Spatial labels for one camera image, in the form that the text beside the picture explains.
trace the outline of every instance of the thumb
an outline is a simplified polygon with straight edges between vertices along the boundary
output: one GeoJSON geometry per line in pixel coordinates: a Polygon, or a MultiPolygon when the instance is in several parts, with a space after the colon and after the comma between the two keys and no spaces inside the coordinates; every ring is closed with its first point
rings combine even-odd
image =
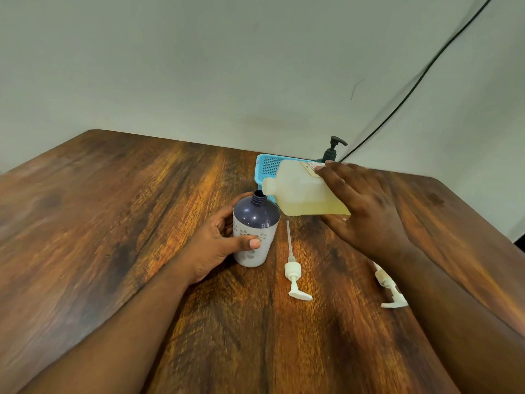
{"type": "Polygon", "coordinates": [[[261,242],[258,237],[253,235],[241,235],[231,238],[224,238],[225,249],[228,254],[238,251],[259,249],[261,242]]]}
{"type": "Polygon", "coordinates": [[[349,242],[350,232],[346,226],[346,221],[342,217],[336,216],[334,214],[325,214],[321,216],[321,220],[328,225],[334,233],[345,242],[349,242]]]}

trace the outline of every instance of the blue plastic basket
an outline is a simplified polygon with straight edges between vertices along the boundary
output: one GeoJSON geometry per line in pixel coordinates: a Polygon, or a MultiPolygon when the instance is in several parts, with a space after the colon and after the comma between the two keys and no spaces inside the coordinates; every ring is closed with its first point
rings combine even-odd
{"type": "MultiPolygon", "coordinates": [[[[255,162],[255,182],[257,183],[259,189],[262,189],[262,181],[266,177],[275,177],[277,174],[277,169],[284,159],[298,160],[300,162],[311,162],[312,160],[308,159],[298,159],[298,158],[287,158],[286,156],[277,156],[269,155],[262,153],[257,157],[255,162]]],[[[273,203],[277,203],[273,196],[269,196],[273,203]]]]}

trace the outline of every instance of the forearm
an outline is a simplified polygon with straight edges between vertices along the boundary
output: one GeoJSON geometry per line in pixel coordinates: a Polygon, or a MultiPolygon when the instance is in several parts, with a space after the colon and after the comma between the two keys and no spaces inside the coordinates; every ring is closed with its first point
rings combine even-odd
{"type": "Polygon", "coordinates": [[[419,249],[381,265],[463,392],[525,392],[525,339],[419,249]]]}
{"type": "Polygon", "coordinates": [[[114,316],[21,392],[140,392],[192,279],[182,257],[166,264],[114,316]]]}

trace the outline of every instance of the black pump head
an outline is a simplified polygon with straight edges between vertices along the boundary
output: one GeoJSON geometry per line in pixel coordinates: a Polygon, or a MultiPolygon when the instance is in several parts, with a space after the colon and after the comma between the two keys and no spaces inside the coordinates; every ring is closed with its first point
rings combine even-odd
{"type": "Polygon", "coordinates": [[[340,139],[339,137],[336,137],[333,135],[330,139],[330,147],[325,151],[325,154],[323,155],[322,159],[317,159],[316,162],[322,162],[325,163],[327,160],[336,160],[337,152],[336,152],[336,145],[337,144],[343,144],[344,146],[347,146],[347,142],[345,140],[340,139]]]}

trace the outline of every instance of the table surface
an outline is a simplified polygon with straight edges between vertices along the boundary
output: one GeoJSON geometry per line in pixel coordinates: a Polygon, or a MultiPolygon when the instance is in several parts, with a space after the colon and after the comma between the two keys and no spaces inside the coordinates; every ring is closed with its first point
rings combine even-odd
{"type": "MultiPolygon", "coordinates": [[[[255,152],[91,130],[0,176],[0,381],[15,392],[110,318],[255,152]]],[[[525,255],[433,178],[384,172],[411,240],[525,334],[525,255]]],[[[410,309],[316,216],[290,218],[312,302],[288,296],[284,218],[267,261],[231,257],[184,295],[144,392],[455,392],[410,309]]]]}

